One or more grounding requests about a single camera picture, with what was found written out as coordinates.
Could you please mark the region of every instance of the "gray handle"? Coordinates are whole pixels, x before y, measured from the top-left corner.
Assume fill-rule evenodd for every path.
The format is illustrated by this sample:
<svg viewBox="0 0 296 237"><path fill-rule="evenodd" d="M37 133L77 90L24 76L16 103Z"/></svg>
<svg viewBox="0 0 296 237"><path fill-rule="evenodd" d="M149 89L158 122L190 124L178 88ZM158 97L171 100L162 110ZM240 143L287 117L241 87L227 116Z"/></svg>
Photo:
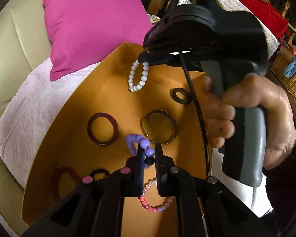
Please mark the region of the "gray handle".
<svg viewBox="0 0 296 237"><path fill-rule="evenodd" d="M213 92L219 97L248 73L259 73L258 66L246 60L203 61L202 69L212 78ZM233 123L235 133L219 151L224 154L222 170L232 179L258 187L262 181L266 143L263 108L236 108Z"/></svg>

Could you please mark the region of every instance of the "silver fabric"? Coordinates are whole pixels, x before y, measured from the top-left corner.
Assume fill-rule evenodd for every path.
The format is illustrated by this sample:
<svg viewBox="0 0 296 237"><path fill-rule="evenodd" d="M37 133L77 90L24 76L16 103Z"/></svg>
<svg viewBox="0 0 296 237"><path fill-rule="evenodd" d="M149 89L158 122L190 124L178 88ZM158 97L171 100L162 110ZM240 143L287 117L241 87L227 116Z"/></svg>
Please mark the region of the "silver fabric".
<svg viewBox="0 0 296 237"><path fill-rule="evenodd" d="M241 2L238 0L219 0L220 4L226 11L249 11L247 7L245 7ZM190 0L179 0L178 5L188 4L191 3ZM270 58L273 53L276 51L280 42L276 39L276 37L272 34L272 32L258 19L259 23L261 24L265 38L267 43L268 49L268 58Z"/></svg>

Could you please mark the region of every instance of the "white fabric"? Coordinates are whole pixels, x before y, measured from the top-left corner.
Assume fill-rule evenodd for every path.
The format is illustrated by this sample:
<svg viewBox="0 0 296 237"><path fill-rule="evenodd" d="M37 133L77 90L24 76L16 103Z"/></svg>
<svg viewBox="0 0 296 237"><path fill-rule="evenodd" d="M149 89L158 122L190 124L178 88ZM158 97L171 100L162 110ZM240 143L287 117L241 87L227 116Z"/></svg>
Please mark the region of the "white fabric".
<svg viewBox="0 0 296 237"><path fill-rule="evenodd" d="M273 210L267 198L265 184L266 176L263 175L262 183L259 187L253 188L226 176L222 171L223 154L218 149L213 149L212 176L220 180L234 195L238 197L249 209L258 217Z"/></svg>
<svg viewBox="0 0 296 237"><path fill-rule="evenodd" d="M51 82L52 63L48 58L28 75L6 107L0 118L0 156L23 188L49 126L73 91L98 64Z"/></svg>

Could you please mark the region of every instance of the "finger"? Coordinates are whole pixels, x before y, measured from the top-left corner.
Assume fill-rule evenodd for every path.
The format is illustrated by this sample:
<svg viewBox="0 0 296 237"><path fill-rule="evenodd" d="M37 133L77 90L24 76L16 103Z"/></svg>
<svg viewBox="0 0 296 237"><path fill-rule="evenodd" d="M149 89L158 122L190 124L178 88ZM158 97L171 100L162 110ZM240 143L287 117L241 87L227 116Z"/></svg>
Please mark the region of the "finger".
<svg viewBox="0 0 296 237"><path fill-rule="evenodd" d="M261 104L267 110L272 111L278 110L279 103L285 98L282 97L283 92L283 89L267 78L250 75L229 88L223 95L223 101L234 107L243 108L251 108Z"/></svg>
<svg viewBox="0 0 296 237"><path fill-rule="evenodd" d="M225 144L225 139L217 136L209 136L209 143L213 148L221 148Z"/></svg>
<svg viewBox="0 0 296 237"><path fill-rule="evenodd" d="M212 79L206 75L202 75L201 78L201 90L204 94L207 94L212 90Z"/></svg>
<svg viewBox="0 0 296 237"><path fill-rule="evenodd" d="M204 97L202 109L206 117L211 119L233 120L236 115L236 110L232 105L224 103L213 93L208 93Z"/></svg>
<svg viewBox="0 0 296 237"><path fill-rule="evenodd" d="M234 124L230 120L207 119L206 129L213 136L230 138L234 134Z"/></svg>

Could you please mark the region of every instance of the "orange tray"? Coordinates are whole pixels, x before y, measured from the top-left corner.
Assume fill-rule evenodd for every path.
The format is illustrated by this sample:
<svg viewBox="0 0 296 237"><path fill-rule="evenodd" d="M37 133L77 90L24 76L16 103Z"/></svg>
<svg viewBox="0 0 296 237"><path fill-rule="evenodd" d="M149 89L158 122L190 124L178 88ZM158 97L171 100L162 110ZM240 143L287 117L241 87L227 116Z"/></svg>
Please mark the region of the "orange tray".
<svg viewBox="0 0 296 237"><path fill-rule="evenodd" d="M191 175L205 178L205 158L201 130L194 104L182 105L172 100L170 90L176 87L188 89L182 68L166 65L149 69L146 85L138 92L128 89L130 67L143 48L123 43L107 56L80 84L65 103L36 154L27 181L22 219L32 225L55 203L51 191L51 176L55 168L70 166L84 177L102 167L110 172L125 166L130 156L125 138L130 133L141 134L140 120L152 110L170 113L178 124L175 140L163 146L163 152L171 156L177 166ZM190 72L197 96L201 99L200 75ZM139 82L140 72L134 82ZM98 112L112 115L118 123L118 138L108 146L98 146L87 134L90 117ZM106 119L97 119L92 131L99 139L112 134L112 126ZM155 167L144 172L145 182L155 177ZM74 181L64 174L59 181L59 194L64 197L75 187ZM146 195L151 205L164 201L152 188ZM167 210L151 213L142 208L137 198L125 198L122 236L176 236L175 201Z"/></svg>

